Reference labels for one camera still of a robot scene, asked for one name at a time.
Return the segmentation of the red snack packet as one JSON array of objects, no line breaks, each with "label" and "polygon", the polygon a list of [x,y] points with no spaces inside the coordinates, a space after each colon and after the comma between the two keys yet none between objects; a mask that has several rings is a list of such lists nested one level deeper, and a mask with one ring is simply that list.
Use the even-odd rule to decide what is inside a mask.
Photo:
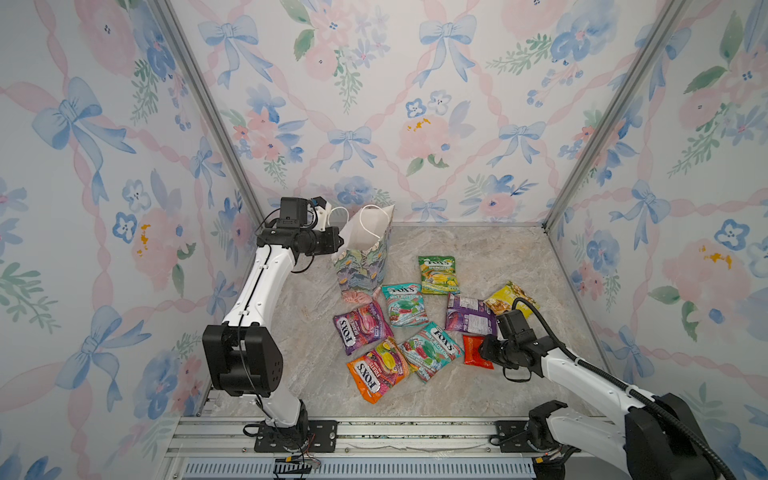
[{"label": "red snack packet", "polygon": [[464,344],[464,364],[484,369],[493,370],[494,364],[484,359],[481,356],[481,347],[483,345],[484,338],[481,336],[463,336]]}]

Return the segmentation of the floral paper bag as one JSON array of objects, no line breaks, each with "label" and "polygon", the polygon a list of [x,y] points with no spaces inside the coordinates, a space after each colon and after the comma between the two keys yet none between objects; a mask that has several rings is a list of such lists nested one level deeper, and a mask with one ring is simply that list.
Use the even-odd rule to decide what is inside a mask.
[{"label": "floral paper bag", "polygon": [[395,206],[367,204],[353,215],[346,207],[336,209],[347,214],[340,230],[343,245],[331,255],[341,297],[350,304],[366,304],[384,283]]}]

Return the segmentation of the teal Fox's candy bag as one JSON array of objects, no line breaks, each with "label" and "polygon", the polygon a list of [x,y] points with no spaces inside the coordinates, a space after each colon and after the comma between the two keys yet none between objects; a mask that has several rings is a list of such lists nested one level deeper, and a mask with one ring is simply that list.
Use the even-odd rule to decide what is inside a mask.
[{"label": "teal Fox's candy bag", "polygon": [[411,371],[423,382],[431,380],[442,368],[463,356],[464,351],[447,332],[434,322],[399,345]]},{"label": "teal Fox's candy bag", "polygon": [[415,327],[429,322],[419,283],[385,285],[382,287],[382,293],[392,327]]}]

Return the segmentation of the orange Fox's candy bag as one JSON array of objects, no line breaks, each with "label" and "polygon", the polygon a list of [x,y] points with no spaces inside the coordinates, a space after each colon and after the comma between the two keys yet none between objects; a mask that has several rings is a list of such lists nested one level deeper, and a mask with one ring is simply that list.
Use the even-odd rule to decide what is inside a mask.
[{"label": "orange Fox's candy bag", "polygon": [[393,337],[387,337],[370,352],[349,362],[347,368],[362,398],[371,404],[376,404],[411,373]]}]

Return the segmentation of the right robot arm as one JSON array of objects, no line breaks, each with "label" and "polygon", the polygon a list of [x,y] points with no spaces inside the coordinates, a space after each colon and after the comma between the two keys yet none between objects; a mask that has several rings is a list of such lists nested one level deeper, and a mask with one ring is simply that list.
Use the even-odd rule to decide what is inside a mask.
[{"label": "right robot arm", "polygon": [[483,359],[504,372],[526,371],[556,383],[604,416],[588,417],[551,400],[531,409],[515,433],[498,423],[492,443],[503,451],[524,446],[537,452],[537,476],[564,478],[567,461],[584,452],[633,479],[733,478],[679,396],[656,395],[615,377],[569,350],[549,326],[538,336],[518,309],[499,316],[498,324],[499,335],[481,343]]}]

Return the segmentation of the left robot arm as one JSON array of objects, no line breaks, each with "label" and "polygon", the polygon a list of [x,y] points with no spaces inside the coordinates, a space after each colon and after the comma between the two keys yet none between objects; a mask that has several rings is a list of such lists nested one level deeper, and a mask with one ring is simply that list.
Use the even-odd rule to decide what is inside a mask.
[{"label": "left robot arm", "polygon": [[253,265],[234,306],[208,326],[202,344],[214,389],[232,397],[253,395],[265,425],[284,437],[306,441],[303,401],[282,383],[283,355],[271,332],[282,288],[299,256],[330,255],[344,245],[339,229],[268,227],[257,237]]}]

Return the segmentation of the purple Fox's candy bag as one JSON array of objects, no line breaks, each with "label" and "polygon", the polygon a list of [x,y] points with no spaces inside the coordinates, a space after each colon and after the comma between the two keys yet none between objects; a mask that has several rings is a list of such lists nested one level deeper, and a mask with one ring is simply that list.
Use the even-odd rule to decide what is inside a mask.
[{"label": "purple Fox's candy bag", "polygon": [[347,356],[351,356],[366,345],[394,336],[377,301],[334,316],[333,324],[340,335]]}]

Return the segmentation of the green Fox's candy bag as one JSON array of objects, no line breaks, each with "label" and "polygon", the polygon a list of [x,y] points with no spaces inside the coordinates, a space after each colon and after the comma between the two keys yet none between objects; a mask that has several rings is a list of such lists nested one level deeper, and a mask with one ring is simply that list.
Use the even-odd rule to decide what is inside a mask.
[{"label": "green Fox's candy bag", "polygon": [[460,292],[453,256],[419,256],[421,290],[428,295],[449,295]]}]

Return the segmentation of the yellow snack packet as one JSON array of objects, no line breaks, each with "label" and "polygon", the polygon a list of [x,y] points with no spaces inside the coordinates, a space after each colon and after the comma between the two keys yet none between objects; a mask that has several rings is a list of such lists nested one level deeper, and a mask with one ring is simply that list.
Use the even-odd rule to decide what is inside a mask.
[{"label": "yellow snack packet", "polygon": [[518,298],[523,298],[524,302],[518,302],[517,308],[528,319],[532,315],[532,310],[527,306],[527,303],[534,305],[536,308],[539,308],[539,306],[531,296],[512,281],[507,282],[490,297],[486,298],[484,303],[496,316],[499,316],[512,311],[513,302]]}]

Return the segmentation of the purple snack packet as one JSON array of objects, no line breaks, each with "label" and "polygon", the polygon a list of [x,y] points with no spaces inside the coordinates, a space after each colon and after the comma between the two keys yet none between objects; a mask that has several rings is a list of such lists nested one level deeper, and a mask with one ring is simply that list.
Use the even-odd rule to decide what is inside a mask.
[{"label": "purple snack packet", "polygon": [[496,316],[483,301],[454,293],[448,295],[445,329],[479,337],[498,333]]}]

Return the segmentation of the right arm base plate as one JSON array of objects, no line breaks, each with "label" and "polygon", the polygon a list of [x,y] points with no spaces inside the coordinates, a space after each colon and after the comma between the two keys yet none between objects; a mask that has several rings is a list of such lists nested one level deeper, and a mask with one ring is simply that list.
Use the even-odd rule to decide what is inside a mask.
[{"label": "right arm base plate", "polygon": [[532,453],[552,456],[565,453],[580,453],[581,450],[557,442],[549,433],[539,427],[530,429],[527,420],[498,420],[494,423],[496,432],[489,437],[489,443],[502,453]]}]

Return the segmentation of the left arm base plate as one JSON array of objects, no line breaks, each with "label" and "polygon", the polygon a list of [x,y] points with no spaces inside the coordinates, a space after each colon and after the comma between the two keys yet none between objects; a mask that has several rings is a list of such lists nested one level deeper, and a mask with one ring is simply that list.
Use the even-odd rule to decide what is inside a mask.
[{"label": "left arm base plate", "polygon": [[300,420],[295,426],[277,428],[262,421],[254,434],[256,453],[333,453],[339,423],[335,420]]}]

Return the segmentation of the aluminium rail frame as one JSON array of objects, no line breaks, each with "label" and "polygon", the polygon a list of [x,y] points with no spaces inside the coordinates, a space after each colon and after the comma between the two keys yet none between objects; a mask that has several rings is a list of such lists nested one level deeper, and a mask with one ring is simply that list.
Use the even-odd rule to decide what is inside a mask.
[{"label": "aluminium rail frame", "polygon": [[[256,453],[255,421],[240,417],[180,421],[161,457],[158,479],[544,479],[538,454],[502,453],[489,443],[508,417],[317,417],[339,423],[333,453]],[[580,452],[568,479],[630,479]]]}]

